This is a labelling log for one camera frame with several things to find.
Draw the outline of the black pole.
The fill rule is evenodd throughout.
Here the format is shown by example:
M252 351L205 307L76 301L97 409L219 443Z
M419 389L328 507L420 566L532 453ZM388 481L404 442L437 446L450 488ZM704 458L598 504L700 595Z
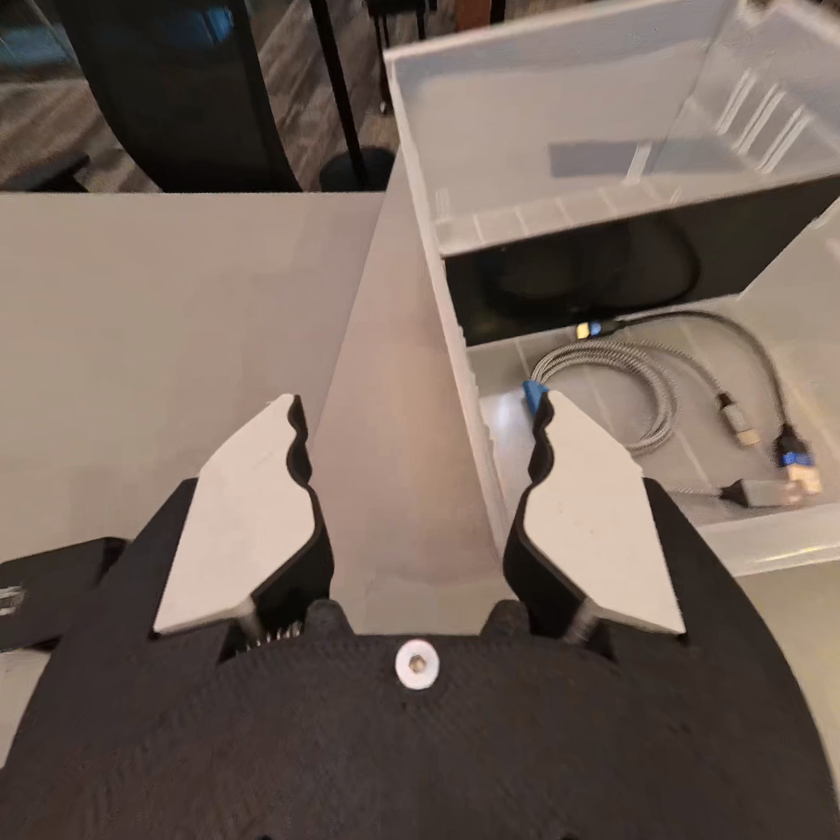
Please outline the black pole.
M346 144L345 152L334 155L321 168L318 183L325 193L383 193L389 184L396 156L390 150L361 144L329 4L327 1L310 1L309 4Z

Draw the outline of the clear acrylic box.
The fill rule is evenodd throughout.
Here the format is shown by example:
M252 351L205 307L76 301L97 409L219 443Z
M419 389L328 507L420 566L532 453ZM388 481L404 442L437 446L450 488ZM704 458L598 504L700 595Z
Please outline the clear acrylic box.
M579 322L717 311L771 357L803 503L693 497L784 476L747 341L710 318L612 340L680 348L666 445L639 459L736 575L838 560L838 12L605 2L393 49L388 81L469 447L501 550L528 483L522 384Z

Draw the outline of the black office chair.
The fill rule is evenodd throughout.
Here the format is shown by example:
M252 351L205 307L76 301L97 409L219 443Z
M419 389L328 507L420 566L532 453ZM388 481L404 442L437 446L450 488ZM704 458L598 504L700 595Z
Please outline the black office chair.
M297 193L241 1L2 2L2 188ZM48 170L47 175L35 175Z

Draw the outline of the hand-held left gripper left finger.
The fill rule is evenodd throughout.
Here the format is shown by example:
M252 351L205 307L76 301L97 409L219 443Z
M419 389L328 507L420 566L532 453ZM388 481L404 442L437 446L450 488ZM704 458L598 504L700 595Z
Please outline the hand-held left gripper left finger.
M280 636L329 597L333 551L299 395L280 395L209 458L154 618L169 636L232 622Z

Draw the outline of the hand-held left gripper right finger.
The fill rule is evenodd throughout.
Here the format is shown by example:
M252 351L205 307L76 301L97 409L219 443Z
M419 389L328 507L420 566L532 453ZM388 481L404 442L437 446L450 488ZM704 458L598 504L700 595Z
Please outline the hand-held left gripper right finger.
M529 483L504 576L535 634L583 642L603 623L686 632L641 469L559 392L541 395Z

